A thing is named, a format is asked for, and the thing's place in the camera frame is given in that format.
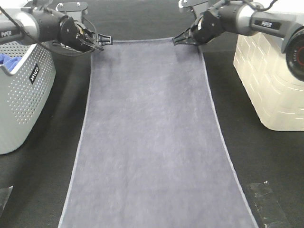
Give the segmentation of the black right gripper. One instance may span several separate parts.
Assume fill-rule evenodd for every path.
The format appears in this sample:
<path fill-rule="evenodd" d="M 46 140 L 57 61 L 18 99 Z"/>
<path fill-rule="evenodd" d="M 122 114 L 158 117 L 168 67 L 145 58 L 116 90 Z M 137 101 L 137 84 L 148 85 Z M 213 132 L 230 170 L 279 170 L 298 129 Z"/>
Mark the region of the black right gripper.
<path fill-rule="evenodd" d="M 194 21 L 191 28 L 173 37 L 172 41 L 174 45 L 205 45 L 224 32 L 220 18 L 207 10 Z"/>

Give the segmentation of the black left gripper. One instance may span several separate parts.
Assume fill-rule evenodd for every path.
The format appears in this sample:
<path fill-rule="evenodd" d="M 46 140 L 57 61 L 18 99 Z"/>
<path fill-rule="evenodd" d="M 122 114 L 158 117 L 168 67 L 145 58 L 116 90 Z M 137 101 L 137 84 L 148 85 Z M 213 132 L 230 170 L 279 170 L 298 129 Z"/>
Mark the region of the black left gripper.
<path fill-rule="evenodd" d="M 87 52 L 92 49 L 104 51 L 102 46 L 112 45 L 112 36 L 98 33 L 96 42 L 92 30 L 65 15 L 59 23 L 57 41 L 78 52 Z"/>

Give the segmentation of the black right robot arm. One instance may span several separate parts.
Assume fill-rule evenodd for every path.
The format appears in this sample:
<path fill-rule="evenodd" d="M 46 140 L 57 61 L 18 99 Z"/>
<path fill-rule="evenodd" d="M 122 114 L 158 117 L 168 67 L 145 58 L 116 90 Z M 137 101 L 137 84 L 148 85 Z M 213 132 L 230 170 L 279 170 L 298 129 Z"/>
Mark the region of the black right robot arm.
<path fill-rule="evenodd" d="M 252 36 L 258 32 L 282 38 L 281 53 L 291 74 L 304 79 L 303 13 L 270 12 L 251 0 L 220 0 L 200 12 L 192 25 L 175 36 L 174 45 L 205 45 L 224 32 Z"/>

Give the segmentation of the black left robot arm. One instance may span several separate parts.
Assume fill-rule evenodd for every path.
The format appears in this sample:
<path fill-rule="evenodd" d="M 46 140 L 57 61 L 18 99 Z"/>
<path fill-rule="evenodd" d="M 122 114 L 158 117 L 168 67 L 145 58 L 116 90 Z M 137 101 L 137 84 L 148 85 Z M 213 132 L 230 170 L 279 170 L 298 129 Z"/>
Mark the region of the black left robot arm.
<path fill-rule="evenodd" d="M 105 45 L 112 45 L 113 39 L 85 26 L 87 8 L 86 2 L 67 2 L 59 3 L 55 9 L 20 7 L 14 14 L 2 9 L 0 42 L 16 41 L 28 46 L 53 41 L 55 45 L 78 54 L 102 51 Z"/>

